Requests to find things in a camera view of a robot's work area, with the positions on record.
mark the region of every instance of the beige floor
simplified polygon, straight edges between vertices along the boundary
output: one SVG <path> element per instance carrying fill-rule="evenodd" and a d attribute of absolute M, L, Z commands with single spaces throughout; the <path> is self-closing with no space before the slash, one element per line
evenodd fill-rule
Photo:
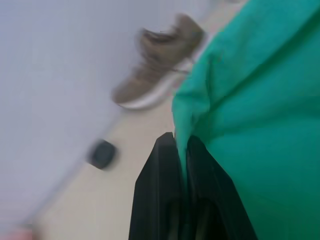
<path fill-rule="evenodd" d="M 222 4 L 202 25 L 214 34 L 243 6 Z M 62 192 L 37 216 L 43 240 L 128 238 L 135 181 L 155 140 L 173 132 L 172 98 L 148 111 L 124 112 L 106 136 L 119 148 L 106 170 L 85 163 Z"/>

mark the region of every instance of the green fabric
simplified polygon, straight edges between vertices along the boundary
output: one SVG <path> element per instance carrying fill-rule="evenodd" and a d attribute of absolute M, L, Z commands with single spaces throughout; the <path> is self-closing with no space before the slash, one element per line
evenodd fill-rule
<path fill-rule="evenodd" d="M 320 1 L 252 0 L 173 99 L 186 183 L 198 136 L 233 179 L 259 240 L 320 239 Z"/>

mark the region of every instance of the white wall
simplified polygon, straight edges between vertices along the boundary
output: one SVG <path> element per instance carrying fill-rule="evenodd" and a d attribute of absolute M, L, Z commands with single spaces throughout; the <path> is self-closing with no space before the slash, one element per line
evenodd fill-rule
<path fill-rule="evenodd" d="M 214 0 L 0 1 L 0 232 L 30 216 L 120 109 L 141 27 L 199 18 Z"/>

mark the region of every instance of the sneaker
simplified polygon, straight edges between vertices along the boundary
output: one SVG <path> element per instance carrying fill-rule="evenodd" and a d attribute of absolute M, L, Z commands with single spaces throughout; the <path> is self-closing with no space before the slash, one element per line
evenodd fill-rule
<path fill-rule="evenodd" d="M 113 101 L 127 109 L 142 109 L 159 102 L 175 84 L 171 73 L 191 57 L 203 36 L 204 31 L 184 14 L 177 16 L 176 27 L 169 34 L 144 30 L 139 40 L 144 61 L 114 90 Z"/>

